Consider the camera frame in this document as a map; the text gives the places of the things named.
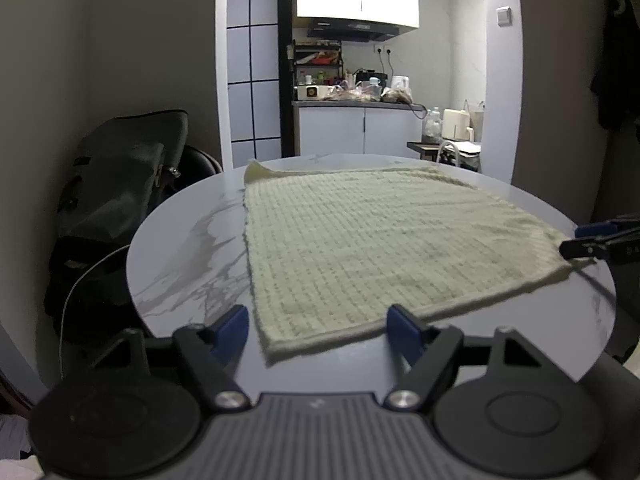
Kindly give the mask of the white kitchen base cabinet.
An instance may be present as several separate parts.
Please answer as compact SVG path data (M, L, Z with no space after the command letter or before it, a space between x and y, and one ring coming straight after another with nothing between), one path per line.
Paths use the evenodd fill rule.
M416 158L408 148L422 139L426 109L383 102L309 101L294 105L295 149L300 156L366 154Z

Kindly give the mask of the white electric kettle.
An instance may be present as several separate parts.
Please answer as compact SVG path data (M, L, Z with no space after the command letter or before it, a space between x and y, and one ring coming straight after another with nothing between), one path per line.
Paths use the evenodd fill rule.
M393 90L402 90L406 92L408 96L411 94L410 78L404 75L393 75L390 80L390 88Z

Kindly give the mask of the white wall switch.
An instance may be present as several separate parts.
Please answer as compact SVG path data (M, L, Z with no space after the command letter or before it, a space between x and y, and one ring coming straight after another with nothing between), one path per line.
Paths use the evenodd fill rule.
M510 6L500 6L496 9L497 24L499 27L509 27L512 25L512 9Z

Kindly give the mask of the black spice rack shelf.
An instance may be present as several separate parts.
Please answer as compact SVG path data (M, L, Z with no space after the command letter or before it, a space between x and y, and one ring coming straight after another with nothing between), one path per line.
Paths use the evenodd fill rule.
M337 84L344 78L343 46L336 40L294 40L288 46L293 84Z

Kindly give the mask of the dark wooden chair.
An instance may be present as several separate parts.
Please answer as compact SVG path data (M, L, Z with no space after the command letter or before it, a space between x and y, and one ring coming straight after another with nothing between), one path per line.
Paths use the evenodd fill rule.
M190 184L222 173L221 164L212 155L191 145L184 147L178 170L181 179Z

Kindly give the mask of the black framed glass door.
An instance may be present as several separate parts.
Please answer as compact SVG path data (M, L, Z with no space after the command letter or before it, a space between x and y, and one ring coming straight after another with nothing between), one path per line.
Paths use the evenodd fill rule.
M235 167L294 154L292 0L227 0L230 142Z

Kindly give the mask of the small wooden side table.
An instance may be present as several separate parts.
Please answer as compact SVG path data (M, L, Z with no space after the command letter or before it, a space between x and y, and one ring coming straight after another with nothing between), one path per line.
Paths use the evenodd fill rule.
M420 159L480 172L480 144L471 141L443 140L439 144L409 141L407 148Z

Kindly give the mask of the black range hood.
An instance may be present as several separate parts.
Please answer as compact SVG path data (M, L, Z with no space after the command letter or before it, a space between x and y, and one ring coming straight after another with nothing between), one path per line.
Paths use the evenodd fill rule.
M397 25L344 20L344 18L313 18L307 27L307 37L351 42L380 42L400 34Z

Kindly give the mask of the clear plastic bottle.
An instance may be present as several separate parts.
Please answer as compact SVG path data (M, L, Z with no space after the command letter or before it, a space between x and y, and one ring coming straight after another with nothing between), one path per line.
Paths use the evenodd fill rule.
M422 142L426 144L442 142L442 114L437 106L428 110L423 119Z

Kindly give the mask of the cream water boiler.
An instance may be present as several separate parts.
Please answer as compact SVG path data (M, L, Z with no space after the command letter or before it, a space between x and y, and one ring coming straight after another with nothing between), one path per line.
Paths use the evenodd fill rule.
M442 137L450 141L474 140L471 115L466 110L446 108L442 114Z

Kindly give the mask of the yellow waffle towel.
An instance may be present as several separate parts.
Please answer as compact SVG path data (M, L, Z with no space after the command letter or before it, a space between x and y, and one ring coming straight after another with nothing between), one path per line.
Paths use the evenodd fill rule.
M440 320L566 280L564 235L434 167L244 174L262 351L273 361L381 333L399 304Z

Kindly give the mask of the black backpack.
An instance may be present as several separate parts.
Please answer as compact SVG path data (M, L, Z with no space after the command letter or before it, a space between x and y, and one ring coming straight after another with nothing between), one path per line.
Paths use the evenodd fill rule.
M185 110L115 117L79 143L54 222L44 306L64 370L92 361L141 322L126 279L128 246L181 181Z

